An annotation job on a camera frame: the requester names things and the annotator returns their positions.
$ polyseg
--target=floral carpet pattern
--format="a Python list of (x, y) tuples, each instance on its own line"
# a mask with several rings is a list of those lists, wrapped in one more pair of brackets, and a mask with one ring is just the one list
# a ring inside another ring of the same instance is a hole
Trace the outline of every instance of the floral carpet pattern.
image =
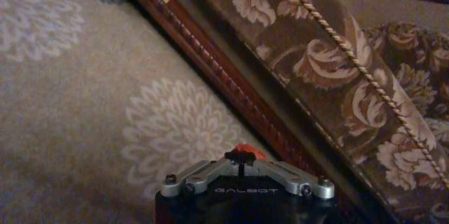
[(263, 151), (124, 0), (0, 12), (0, 223), (150, 223), (166, 173)]
[(74, 0), (0, 0), (0, 52), (21, 62), (57, 57), (78, 42), (81, 5)]

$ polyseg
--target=brown floral fabric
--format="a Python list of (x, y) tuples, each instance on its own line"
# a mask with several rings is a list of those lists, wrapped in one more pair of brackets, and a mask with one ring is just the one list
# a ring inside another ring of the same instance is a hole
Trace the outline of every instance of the brown floral fabric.
[[(383, 58), (437, 142), (449, 154), (449, 37), (410, 23), (390, 23), (366, 29), (365, 33), (374, 53)], [(395, 135), (394, 141), (399, 143), (401, 137)], [(382, 147), (385, 152), (394, 148)], [(410, 177), (402, 187), (425, 183), (423, 178)], [(447, 223), (447, 203), (435, 202), (430, 214), (429, 218)]]
[[(449, 178), (449, 158), (422, 117), (422, 110), (434, 109), (426, 73), (414, 72), (413, 76), (418, 76), (419, 80), (411, 80), (406, 75), (410, 70), (403, 66), (402, 75), (394, 77), (395, 68), (391, 72), (379, 55), (385, 42), (370, 39), (373, 47), (369, 45), (339, 0), (309, 0), (397, 104), (418, 141), (430, 152), (431, 160), (298, 0), (207, 1), (295, 98), (297, 105), (315, 121), (317, 129), (351, 163), (354, 173), (386, 209), (402, 220), (430, 221), (430, 217), (435, 218), (434, 213), (442, 213), (447, 205), (449, 191), (430, 161), (435, 162), (443, 177)], [(414, 48), (419, 39), (413, 30), (406, 26), (391, 28), (395, 32), (390, 32), (389, 43), (397, 44), (401, 50)], [(381, 37), (382, 32), (373, 33)], [(441, 41), (435, 43), (441, 45), (429, 45), (434, 52), (431, 58), (426, 59), (433, 70), (447, 67), (445, 47)], [(403, 83), (413, 85), (402, 88)], [(410, 99), (410, 91), (421, 96)]]

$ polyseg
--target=carved wood trim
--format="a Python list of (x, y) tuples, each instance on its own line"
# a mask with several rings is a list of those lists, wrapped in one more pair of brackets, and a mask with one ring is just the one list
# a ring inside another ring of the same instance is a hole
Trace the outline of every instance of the carved wood trim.
[[(326, 176), (325, 170), (179, 3), (175, 0), (137, 1), (282, 160), (315, 176)], [(335, 191), (346, 220), (365, 223), (342, 190)]]

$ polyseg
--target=metal bracket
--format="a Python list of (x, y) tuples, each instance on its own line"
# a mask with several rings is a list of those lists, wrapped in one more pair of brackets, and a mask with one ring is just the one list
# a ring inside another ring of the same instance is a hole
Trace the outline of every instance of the metal bracket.
[[(257, 159), (243, 165), (245, 176), (267, 176), (278, 182), (285, 190), (298, 196), (314, 194), (321, 199), (334, 197), (334, 184), (326, 179), (318, 179), (285, 162), (266, 162)], [(221, 158), (217, 162), (199, 161), (179, 174), (178, 181), (165, 181), (161, 194), (163, 197), (177, 196), (183, 192), (191, 195), (206, 191), (207, 184), (218, 176), (237, 176), (238, 164)]]

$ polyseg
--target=screw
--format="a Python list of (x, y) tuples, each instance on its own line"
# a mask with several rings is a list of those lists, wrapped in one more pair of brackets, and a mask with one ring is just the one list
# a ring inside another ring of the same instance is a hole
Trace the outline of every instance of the screw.
[(325, 177), (319, 177), (318, 179), (318, 185), (319, 186), (330, 186), (330, 181)]
[(171, 184), (174, 184), (175, 183), (175, 175), (174, 174), (167, 174), (166, 176), (165, 176), (165, 183), (167, 184), (167, 185), (171, 185)]
[(183, 187), (183, 194), (186, 196), (193, 195), (194, 194), (194, 185), (191, 183), (187, 183)]
[(309, 185), (301, 187), (301, 194), (302, 196), (309, 196), (311, 194), (311, 187)]

